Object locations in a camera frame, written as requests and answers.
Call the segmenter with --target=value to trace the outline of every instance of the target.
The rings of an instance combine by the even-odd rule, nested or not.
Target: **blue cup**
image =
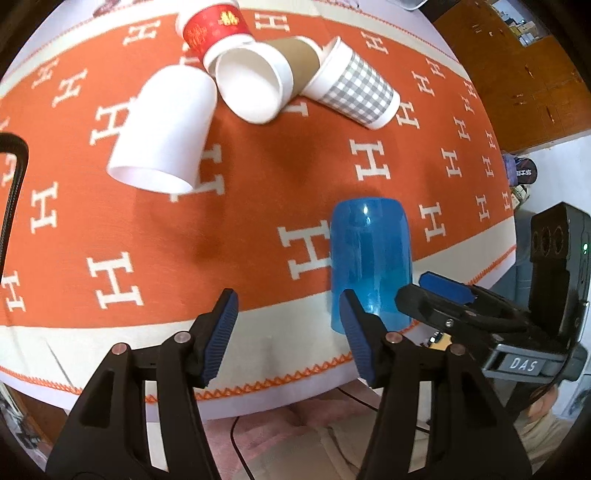
[[[413,277],[408,221],[399,202],[364,198],[339,203],[330,224],[330,257],[335,332],[345,332],[339,297],[347,288],[388,331],[410,325],[410,317],[400,313],[394,301],[398,289],[412,283]]]

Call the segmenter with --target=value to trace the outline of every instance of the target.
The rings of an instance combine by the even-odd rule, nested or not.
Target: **tablecloth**
[[[31,153],[1,282],[0,380],[71,408],[111,345],[161,343],[209,311],[224,287],[238,292],[240,314],[219,376],[197,393],[204,418],[277,407],[355,378],[329,313],[330,214],[353,197],[402,203],[415,279],[432,270],[490,286],[514,262],[498,144],[452,56],[343,5],[241,8],[257,40],[326,44],[340,35],[399,91],[396,117],[370,131],[296,98],[256,126],[220,99],[196,191],[144,192],[105,167],[150,76],[169,64],[200,67],[174,31],[175,3],[116,9],[42,46],[0,83],[0,126]],[[14,159],[5,165],[0,202]],[[407,335],[420,340],[424,328]],[[147,401],[154,412],[152,384]]]

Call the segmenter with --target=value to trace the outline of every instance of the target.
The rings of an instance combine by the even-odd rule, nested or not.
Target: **red paper cup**
[[[255,41],[235,0],[185,0],[176,30],[212,76],[222,53]]]

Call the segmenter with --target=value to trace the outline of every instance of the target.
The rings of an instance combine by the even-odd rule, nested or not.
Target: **round table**
[[[241,7],[257,40],[340,35],[401,94],[385,128],[305,98],[250,125],[220,99],[195,192],[167,196],[110,178],[142,85],[169,64],[200,67],[174,31],[174,2],[128,3],[29,47],[0,84],[0,126],[31,153],[2,278],[0,381],[71,408],[111,345],[161,343],[224,287],[238,293],[240,314],[218,377],[196,393],[204,419],[356,378],[329,313],[329,220],[345,199],[402,203],[415,280],[432,270],[489,287],[514,262],[509,187],[482,102],[422,14],[384,0]],[[4,201],[13,166],[7,157]],[[430,332],[415,323],[406,334],[420,342]],[[147,390],[156,420],[155,386]]]

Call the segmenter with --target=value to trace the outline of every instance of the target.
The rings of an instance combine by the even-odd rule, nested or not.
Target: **thin black wire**
[[[240,417],[236,417],[236,420],[234,420],[232,428],[230,429],[230,441],[232,442],[232,446],[234,447],[236,455],[238,455],[240,463],[242,464],[244,471],[248,475],[248,478],[250,478],[251,480],[255,480],[254,475],[252,474],[251,470],[248,468],[248,465],[246,464],[246,460],[244,459],[244,457],[240,453],[240,450],[238,449],[238,445],[236,445],[236,440],[234,440],[234,429],[236,428],[236,423],[238,423],[238,420],[240,420]]]
[[[337,387],[337,390],[340,391],[341,393],[344,393],[345,395],[347,395],[349,398],[352,398],[353,400],[355,400],[356,402],[361,403],[362,405],[365,405],[367,408],[371,408],[373,411],[378,411],[377,408],[371,406],[369,403],[365,403],[363,400],[358,399],[357,397],[354,397],[353,395],[351,395],[350,393],[346,392],[345,390],[343,390],[340,387]],[[423,433],[431,433],[429,432],[429,430],[424,429],[423,427],[419,427],[418,425],[416,425],[415,427],[419,432],[423,432]]]

